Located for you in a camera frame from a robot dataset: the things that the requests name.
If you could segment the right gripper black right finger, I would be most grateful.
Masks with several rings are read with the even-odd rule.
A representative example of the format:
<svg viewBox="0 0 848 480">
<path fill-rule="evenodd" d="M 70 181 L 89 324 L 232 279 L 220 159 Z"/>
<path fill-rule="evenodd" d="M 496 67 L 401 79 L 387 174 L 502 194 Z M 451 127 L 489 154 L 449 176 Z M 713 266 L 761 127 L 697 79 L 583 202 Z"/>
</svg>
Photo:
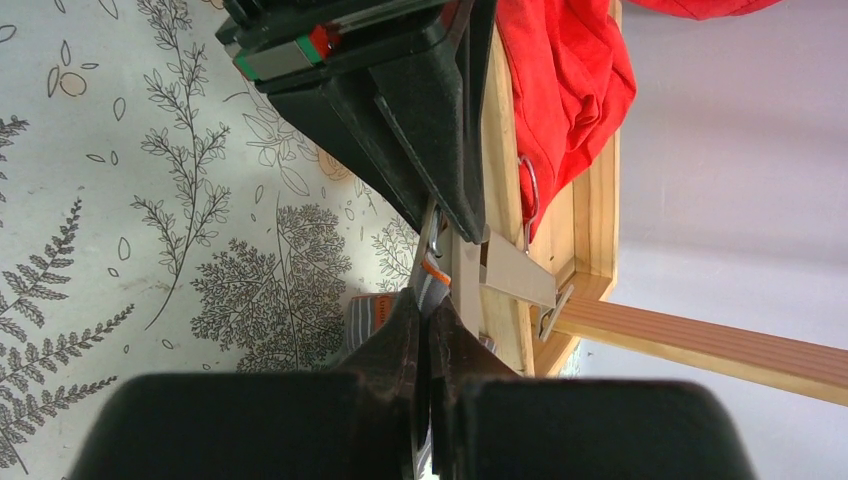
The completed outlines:
<svg viewBox="0 0 848 480">
<path fill-rule="evenodd" d="M 443 479 L 751 479 L 729 414 L 683 381 L 531 379 L 444 301 L 429 315 L 432 466 Z"/>
</svg>

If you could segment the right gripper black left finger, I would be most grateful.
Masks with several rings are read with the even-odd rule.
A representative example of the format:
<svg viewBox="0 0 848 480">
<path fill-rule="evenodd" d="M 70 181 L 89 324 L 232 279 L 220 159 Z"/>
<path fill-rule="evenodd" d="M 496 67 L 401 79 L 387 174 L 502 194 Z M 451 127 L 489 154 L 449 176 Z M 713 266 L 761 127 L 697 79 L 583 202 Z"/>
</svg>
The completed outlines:
<svg viewBox="0 0 848 480">
<path fill-rule="evenodd" d="M 74 479 L 411 479 L 420 317 L 410 289 L 338 367 L 160 373 L 107 401 Z"/>
</svg>

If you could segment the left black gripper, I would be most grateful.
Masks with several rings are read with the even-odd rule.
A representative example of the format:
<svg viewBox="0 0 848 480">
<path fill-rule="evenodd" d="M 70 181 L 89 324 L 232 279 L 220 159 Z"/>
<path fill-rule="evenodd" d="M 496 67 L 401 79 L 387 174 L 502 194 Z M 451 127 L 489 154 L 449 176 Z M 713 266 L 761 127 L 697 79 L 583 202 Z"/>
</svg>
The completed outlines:
<svg viewBox="0 0 848 480">
<path fill-rule="evenodd" d="M 485 224 L 487 16 L 461 1 L 227 1 L 215 33 L 299 132 L 416 232 L 435 201 L 460 236 Z"/>
</svg>

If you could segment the wooden clip hanger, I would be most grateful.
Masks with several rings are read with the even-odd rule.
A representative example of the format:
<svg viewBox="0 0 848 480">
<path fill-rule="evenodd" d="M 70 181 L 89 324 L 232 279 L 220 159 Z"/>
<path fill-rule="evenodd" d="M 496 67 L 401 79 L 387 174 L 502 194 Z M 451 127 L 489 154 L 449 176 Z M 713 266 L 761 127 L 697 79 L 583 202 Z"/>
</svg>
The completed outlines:
<svg viewBox="0 0 848 480">
<path fill-rule="evenodd" d="M 434 323 L 436 313 L 450 310 L 477 338 L 489 317 L 483 291 L 537 306 L 542 316 L 559 313 L 567 296 L 557 292 L 553 274 L 486 222 L 482 157 L 413 165 L 429 194 L 409 282 L 420 316 Z"/>
</svg>

